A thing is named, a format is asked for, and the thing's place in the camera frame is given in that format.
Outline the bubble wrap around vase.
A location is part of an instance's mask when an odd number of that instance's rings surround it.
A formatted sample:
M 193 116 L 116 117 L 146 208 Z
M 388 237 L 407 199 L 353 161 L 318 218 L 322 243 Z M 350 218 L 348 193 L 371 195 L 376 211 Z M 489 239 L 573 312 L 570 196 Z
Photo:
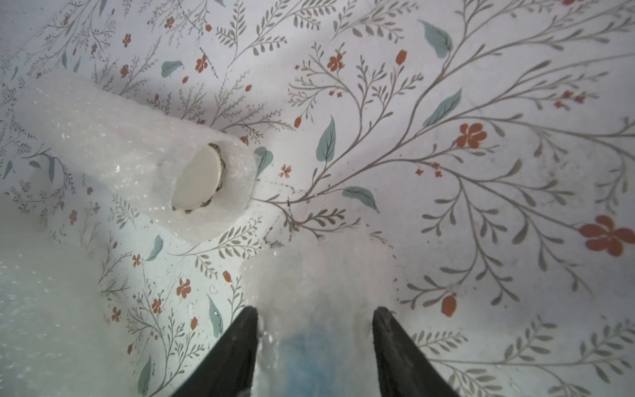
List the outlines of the bubble wrap around vase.
M 271 396 L 283 337 L 323 332 L 335 350 L 338 396 L 380 395 L 373 312 L 395 301 L 392 249 L 364 233 L 299 235 L 241 265 L 246 304 L 259 314 L 251 393 Z

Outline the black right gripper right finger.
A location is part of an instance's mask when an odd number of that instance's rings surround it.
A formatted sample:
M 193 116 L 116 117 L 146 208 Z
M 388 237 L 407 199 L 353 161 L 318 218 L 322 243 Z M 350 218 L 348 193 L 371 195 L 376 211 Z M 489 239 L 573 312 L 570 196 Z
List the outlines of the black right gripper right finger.
M 381 395 L 458 397 L 386 307 L 375 310 L 372 331 Z

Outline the blue vase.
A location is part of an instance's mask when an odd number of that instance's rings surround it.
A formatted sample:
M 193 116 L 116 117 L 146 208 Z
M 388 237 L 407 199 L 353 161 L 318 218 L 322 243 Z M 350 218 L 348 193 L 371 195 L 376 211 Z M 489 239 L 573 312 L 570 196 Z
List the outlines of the blue vase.
M 283 337 L 271 396 L 338 396 L 334 346 L 323 332 Z

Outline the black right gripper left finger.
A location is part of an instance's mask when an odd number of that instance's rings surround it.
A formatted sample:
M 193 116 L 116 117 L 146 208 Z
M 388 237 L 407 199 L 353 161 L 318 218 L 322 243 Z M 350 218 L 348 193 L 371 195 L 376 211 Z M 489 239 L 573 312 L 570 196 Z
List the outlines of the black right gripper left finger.
M 175 397 L 249 396 L 258 351 L 258 312 L 245 307 Z

